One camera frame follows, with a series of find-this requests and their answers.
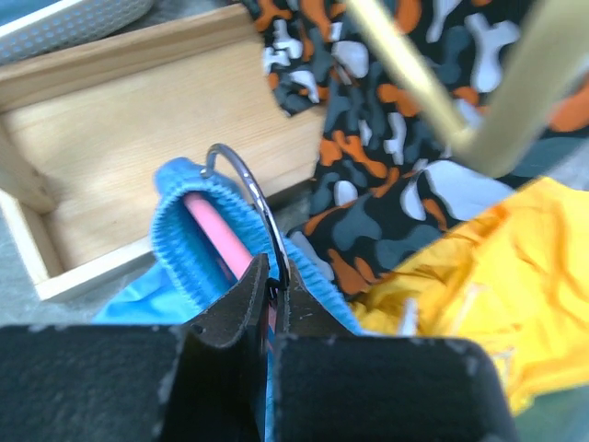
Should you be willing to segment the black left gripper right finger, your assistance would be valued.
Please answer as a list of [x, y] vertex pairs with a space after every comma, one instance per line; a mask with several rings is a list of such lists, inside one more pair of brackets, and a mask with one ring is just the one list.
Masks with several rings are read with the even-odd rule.
[[299, 273], [278, 301], [278, 441], [515, 441], [491, 358], [455, 338], [358, 336]]

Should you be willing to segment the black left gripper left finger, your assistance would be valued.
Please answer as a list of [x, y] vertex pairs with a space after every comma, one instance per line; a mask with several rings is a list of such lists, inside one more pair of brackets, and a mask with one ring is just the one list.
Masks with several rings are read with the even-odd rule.
[[182, 325], [1, 330], [5, 441], [261, 441], [265, 255]]

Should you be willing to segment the light blue shorts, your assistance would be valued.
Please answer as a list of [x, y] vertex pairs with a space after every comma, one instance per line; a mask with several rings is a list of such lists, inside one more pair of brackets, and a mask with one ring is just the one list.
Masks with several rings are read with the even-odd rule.
[[257, 212], [237, 184], [180, 157], [164, 164], [154, 181], [160, 195], [151, 225], [154, 266], [106, 303], [95, 324], [180, 324], [224, 295], [230, 284], [212, 261], [182, 197], [199, 192], [232, 227], [251, 255], [274, 254]]

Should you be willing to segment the pink hanger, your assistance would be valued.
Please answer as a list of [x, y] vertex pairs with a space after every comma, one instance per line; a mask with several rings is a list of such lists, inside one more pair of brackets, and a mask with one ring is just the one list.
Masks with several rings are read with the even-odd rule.
[[[269, 294], [268, 322], [270, 327], [274, 329], [276, 324], [276, 298], [280, 291], [283, 292], [288, 288], [291, 279], [286, 248], [259, 184], [246, 163], [231, 147], [224, 144], [215, 144], [210, 147], [206, 156], [205, 168], [202, 170], [202, 176], [209, 178], [213, 175], [217, 156], [224, 157], [237, 172], [238, 177], [242, 180], [249, 196], [252, 198], [254, 207], [257, 209], [271, 240], [279, 270], [279, 279], [271, 284]], [[253, 260], [253, 256], [233, 229], [216, 209], [197, 192], [186, 194], [183, 197], [183, 203], [216, 250], [220, 259], [225, 263], [225, 267], [236, 278], [243, 276]]]

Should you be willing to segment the yellow hanger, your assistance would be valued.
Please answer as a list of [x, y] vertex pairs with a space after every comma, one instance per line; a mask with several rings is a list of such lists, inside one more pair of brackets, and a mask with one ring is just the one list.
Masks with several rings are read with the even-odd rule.
[[421, 107], [453, 158], [478, 173], [501, 177], [514, 169], [580, 76], [588, 54], [588, 4], [538, 1], [511, 50], [506, 72], [479, 127], [469, 126], [415, 45], [378, 1], [349, 1], [346, 11], [373, 52]]

